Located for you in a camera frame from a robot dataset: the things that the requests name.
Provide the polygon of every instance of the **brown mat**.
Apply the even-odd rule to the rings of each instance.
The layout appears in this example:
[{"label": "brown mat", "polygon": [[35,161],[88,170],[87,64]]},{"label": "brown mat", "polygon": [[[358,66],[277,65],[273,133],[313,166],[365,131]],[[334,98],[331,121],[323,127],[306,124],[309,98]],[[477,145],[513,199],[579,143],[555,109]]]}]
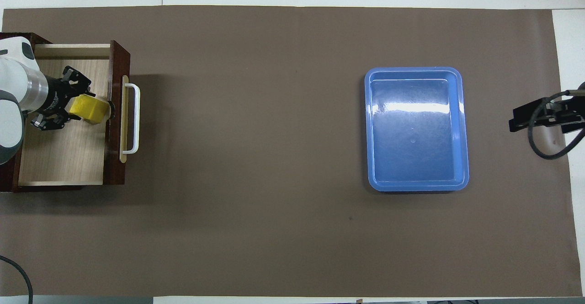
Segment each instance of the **brown mat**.
[{"label": "brown mat", "polygon": [[[143,95],[127,185],[0,196],[0,252],[36,293],[581,295],[568,162],[507,125],[559,91],[550,11],[5,10],[4,31],[115,39]],[[377,66],[461,72],[466,189],[369,186],[363,77]],[[0,272],[2,295],[25,292]]]}]

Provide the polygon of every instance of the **tray rim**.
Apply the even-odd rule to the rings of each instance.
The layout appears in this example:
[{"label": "tray rim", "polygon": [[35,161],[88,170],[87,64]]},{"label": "tray rim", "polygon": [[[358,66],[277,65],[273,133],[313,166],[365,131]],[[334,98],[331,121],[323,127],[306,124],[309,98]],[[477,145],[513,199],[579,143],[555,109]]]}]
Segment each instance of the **tray rim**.
[{"label": "tray rim", "polygon": [[[373,158],[373,128],[372,128],[372,75],[376,73],[389,72],[449,72],[455,75],[455,86],[457,87],[457,102],[449,100],[450,104],[458,104],[459,106],[459,138],[461,146],[461,164],[462,176],[461,183],[450,183],[449,185],[441,185],[447,181],[377,181],[374,177],[375,162]],[[449,192],[457,191],[465,188],[469,183],[469,160],[468,160],[468,143],[467,143],[467,129],[464,111],[463,100],[463,77],[461,73],[454,67],[450,66],[433,66],[433,67],[374,67],[370,69],[364,77],[364,93],[366,103],[366,144],[367,144],[367,168],[368,181],[370,185],[380,192]]]}]

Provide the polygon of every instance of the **wooden panel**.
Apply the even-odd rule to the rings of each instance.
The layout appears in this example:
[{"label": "wooden panel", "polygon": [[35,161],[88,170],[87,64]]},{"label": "wooden panel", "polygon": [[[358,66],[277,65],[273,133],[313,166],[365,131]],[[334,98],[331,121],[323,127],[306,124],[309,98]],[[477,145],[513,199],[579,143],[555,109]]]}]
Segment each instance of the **wooden panel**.
[{"label": "wooden panel", "polygon": [[[35,33],[21,33],[21,32],[4,32],[0,33],[0,39],[9,37],[25,37],[31,42],[31,47],[35,51],[36,44],[51,43],[47,39],[36,35]],[[18,183],[18,176],[21,167],[21,153],[22,149],[18,150],[12,159],[0,166],[0,192],[8,192],[16,190]]]},{"label": "wooden panel", "polygon": [[[41,71],[56,78],[62,76],[67,65],[92,80],[91,91],[97,98],[107,99],[108,59],[38,60]],[[57,131],[26,129],[19,186],[103,183],[105,123],[90,125],[73,120]]]},{"label": "wooden panel", "polygon": [[126,84],[129,82],[130,79],[124,75],[122,77],[122,108],[120,112],[122,117],[120,120],[120,161],[124,164],[128,160],[128,157],[123,152],[128,149],[128,88],[126,88]]},{"label": "wooden panel", "polygon": [[73,191],[81,190],[85,185],[34,185],[34,186],[17,186],[13,192],[49,192],[49,191]]},{"label": "wooden panel", "polygon": [[124,184],[126,165],[120,161],[120,135],[122,110],[122,77],[130,74],[130,53],[117,42],[111,41],[110,75],[111,87],[109,100],[115,107],[114,117],[106,123],[106,144],[104,184]]},{"label": "wooden panel", "polygon": [[110,44],[38,44],[37,59],[45,58],[109,58]]}]

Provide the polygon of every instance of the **black cable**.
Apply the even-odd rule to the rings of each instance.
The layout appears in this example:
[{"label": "black cable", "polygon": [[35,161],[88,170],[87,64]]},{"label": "black cable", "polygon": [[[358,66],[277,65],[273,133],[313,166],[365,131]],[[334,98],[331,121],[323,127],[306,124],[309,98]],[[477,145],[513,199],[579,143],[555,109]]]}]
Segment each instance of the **black cable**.
[{"label": "black cable", "polygon": [[21,268],[15,261],[11,260],[10,258],[6,258],[0,255],[0,260],[5,261],[6,263],[15,267],[18,272],[21,273],[22,277],[25,279],[25,283],[27,283],[27,289],[29,290],[29,304],[33,304],[33,286],[31,285],[31,280],[29,280],[29,276],[25,272],[24,269]]},{"label": "black cable", "polygon": [[[479,300],[476,300],[476,299],[466,299],[465,301],[473,303],[473,304],[479,304]],[[433,304],[441,304],[441,303],[453,304],[453,302],[450,300],[439,300],[439,302],[434,302]]]},{"label": "black cable", "polygon": [[[585,87],[585,83],[582,83],[579,86],[579,89],[583,89],[583,87]],[[571,94],[570,94],[569,90],[565,90],[565,91],[562,91],[560,93],[556,93],[553,96],[546,98],[534,110],[534,112],[530,116],[530,120],[528,121],[528,143],[530,144],[530,147],[532,148],[534,153],[536,153],[538,156],[540,156],[541,158],[546,159],[546,160],[554,160],[554,159],[560,158],[561,156],[564,156],[570,150],[572,150],[577,144],[579,144],[579,142],[583,139],[583,137],[585,137],[585,129],[583,129],[579,132],[577,137],[575,137],[575,139],[573,139],[573,141],[571,141],[569,143],[569,145],[567,145],[564,149],[560,150],[559,152],[556,152],[555,154],[546,154],[537,148],[537,145],[534,143],[534,136],[532,134],[532,131],[534,129],[534,124],[535,124],[535,122],[537,122],[537,116],[548,103],[550,103],[552,100],[554,100],[555,98],[558,98],[560,96],[571,96]]]}]

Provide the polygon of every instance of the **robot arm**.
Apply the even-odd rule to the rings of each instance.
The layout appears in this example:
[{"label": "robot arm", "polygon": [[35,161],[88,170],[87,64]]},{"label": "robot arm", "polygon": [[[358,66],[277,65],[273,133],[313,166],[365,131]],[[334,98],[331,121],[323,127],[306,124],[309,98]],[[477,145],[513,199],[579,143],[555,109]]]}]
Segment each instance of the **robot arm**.
[{"label": "robot arm", "polygon": [[40,71],[31,43],[23,37],[0,40],[0,165],[22,144],[27,114],[38,112],[31,125],[41,131],[62,129],[71,119],[65,106],[71,98],[90,92],[91,81],[72,67],[55,79]]}]

